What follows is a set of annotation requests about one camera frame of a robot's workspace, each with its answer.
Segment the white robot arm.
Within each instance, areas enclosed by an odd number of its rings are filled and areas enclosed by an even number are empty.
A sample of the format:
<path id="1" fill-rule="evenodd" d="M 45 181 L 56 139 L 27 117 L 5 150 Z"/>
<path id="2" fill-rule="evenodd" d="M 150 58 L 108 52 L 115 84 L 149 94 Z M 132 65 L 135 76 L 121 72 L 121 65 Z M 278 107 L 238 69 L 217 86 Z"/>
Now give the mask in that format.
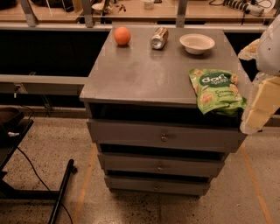
<path id="1" fill-rule="evenodd" d="M 250 87 L 240 126 L 242 133 L 252 135 L 280 109 L 280 15 L 259 39 L 239 52 L 238 58 L 255 60 L 259 71 Z"/>

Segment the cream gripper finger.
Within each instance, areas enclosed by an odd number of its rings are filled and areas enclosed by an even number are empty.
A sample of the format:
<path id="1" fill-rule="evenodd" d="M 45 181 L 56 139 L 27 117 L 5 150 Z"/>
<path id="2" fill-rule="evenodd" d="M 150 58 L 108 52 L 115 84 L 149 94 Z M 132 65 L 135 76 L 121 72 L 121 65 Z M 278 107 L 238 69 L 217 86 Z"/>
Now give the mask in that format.
<path id="1" fill-rule="evenodd" d="M 254 60 L 256 58 L 258 44 L 259 38 L 241 49 L 241 51 L 238 53 L 238 58 L 241 60 Z"/>
<path id="2" fill-rule="evenodd" d="M 259 72 L 252 82 L 240 130 L 252 135 L 280 109 L 280 77 Z"/>

